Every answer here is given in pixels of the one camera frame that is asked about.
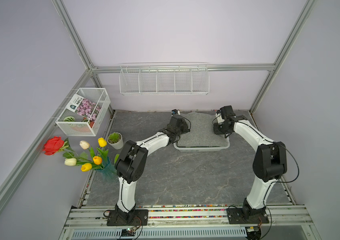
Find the grey scarf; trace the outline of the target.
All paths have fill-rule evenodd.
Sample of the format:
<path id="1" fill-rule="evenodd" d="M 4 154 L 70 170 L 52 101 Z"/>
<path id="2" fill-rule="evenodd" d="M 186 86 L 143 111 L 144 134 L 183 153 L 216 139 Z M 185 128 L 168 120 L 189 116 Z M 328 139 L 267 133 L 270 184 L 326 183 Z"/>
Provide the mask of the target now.
<path id="1" fill-rule="evenodd" d="M 187 119 L 188 125 L 191 125 L 191 131 L 181 135 L 176 143 L 179 147 L 221 147 L 230 142 L 229 137 L 214 133 L 215 115 L 191 112 L 182 116 Z"/>

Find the white plastic perforated basket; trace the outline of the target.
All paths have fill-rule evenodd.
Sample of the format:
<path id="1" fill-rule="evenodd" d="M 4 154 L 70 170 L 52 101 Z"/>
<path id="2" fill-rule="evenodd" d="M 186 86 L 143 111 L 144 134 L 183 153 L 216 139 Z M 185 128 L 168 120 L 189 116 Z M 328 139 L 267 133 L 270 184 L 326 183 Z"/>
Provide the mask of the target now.
<path id="1" fill-rule="evenodd" d="M 179 147 L 176 143 L 174 143 L 174 147 L 180 152 L 219 152 L 229 148 L 230 142 L 221 147 Z"/>

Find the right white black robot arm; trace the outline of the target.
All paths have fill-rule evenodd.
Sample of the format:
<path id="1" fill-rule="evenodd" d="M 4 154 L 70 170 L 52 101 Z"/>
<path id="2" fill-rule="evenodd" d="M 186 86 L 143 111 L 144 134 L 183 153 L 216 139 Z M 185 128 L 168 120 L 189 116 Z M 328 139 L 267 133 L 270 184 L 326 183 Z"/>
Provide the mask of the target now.
<path id="1" fill-rule="evenodd" d="M 240 135 L 255 150 L 253 172 L 255 180 L 242 208 L 228 209 L 231 224 L 268 223 L 266 203 L 275 183 L 287 172 L 285 144 L 275 142 L 257 130 L 244 116 L 237 116 L 232 106 L 224 106 L 213 120 L 216 135 L 225 138 Z"/>

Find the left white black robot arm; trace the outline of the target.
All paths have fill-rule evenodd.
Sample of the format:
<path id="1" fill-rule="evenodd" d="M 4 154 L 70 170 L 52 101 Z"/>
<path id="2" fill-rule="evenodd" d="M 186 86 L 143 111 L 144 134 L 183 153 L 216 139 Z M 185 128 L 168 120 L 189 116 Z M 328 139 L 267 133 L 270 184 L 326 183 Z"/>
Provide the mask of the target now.
<path id="1" fill-rule="evenodd" d="M 155 151 L 180 140 L 181 135 L 191 131 L 191 121 L 173 112 L 169 124 L 153 136 L 138 142 L 127 141 L 114 164 L 119 180 L 119 199 L 115 206 L 118 219 L 132 223 L 141 217 L 135 212 L 136 184 L 142 176 L 147 157 Z"/>

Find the small potted green plant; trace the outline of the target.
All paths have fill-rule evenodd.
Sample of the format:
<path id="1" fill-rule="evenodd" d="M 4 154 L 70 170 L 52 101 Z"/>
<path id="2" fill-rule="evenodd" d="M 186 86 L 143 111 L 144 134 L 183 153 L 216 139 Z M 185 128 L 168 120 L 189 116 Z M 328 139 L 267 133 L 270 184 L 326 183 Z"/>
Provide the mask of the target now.
<path id="1" fill-rule="evenodd" d="M 118 132 L 110 134 L 107 138 L 107 142 L 116 150 L 122 149 L 124 145 L 122 135 Z"/>

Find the artificial tulip bouquet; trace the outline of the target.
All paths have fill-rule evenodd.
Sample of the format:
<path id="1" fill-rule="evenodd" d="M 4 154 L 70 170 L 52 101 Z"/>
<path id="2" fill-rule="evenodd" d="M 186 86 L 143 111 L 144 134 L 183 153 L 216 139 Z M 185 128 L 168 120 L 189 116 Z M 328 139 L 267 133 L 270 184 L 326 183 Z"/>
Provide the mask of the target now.
<path id="1" fill-rule="evenodd" d="M 80 141 L 79 146 L 83 152 L 78 154 L 73 150 L 66 139 L 59 149 L 65 158 L 64 164 L 69 167 L 79 166 L 82 172 L 91 170 L 99 172 L 103 179 L 112 179 L 117 176 L 116 169 L 109 158 L 109 150 L 106 148 L 107 141 L 104 138 L 98 139 L 98 147 L 94 148 L 87 141 Z"/>

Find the flower seed packet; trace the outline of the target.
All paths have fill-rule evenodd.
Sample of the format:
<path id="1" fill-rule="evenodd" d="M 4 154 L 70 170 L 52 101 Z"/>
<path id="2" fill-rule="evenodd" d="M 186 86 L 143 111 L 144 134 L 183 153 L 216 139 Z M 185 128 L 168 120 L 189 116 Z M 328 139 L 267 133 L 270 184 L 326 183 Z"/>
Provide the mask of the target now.
<path id="1" fill-rule="evenodd" d="M 65 107 L 67 110 L 95 122 L 101 111 L 101 106 L 78 94 L 74 94 Z"/>

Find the red artificial rose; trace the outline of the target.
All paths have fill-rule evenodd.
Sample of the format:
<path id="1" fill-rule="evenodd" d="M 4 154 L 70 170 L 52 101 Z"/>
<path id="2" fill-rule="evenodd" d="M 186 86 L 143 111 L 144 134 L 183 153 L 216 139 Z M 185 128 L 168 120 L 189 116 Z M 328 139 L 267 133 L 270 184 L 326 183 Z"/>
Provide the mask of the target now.
<path id="1" fill-rule="evenodd" d="M 61 137 L 53 137 L 49 139 L 43 146 L 43 152 L 47 156 L 54 155 L 64 146 L 64 140 Z"/>

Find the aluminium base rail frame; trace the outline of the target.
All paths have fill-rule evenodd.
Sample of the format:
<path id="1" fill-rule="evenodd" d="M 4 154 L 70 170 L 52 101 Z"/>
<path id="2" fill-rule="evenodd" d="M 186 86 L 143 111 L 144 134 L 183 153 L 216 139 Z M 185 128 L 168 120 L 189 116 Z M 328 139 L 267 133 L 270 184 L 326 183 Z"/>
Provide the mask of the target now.
<path id="1" fill-rule="evenodd" d="M 109 217 L 110 207 L 69 212 L 61 240 L 320 240 L 303 205 L 268 206 L 254 223 L 240 220 L 240 208 L 225 205 L 141 206 L 129 225 Z"/>

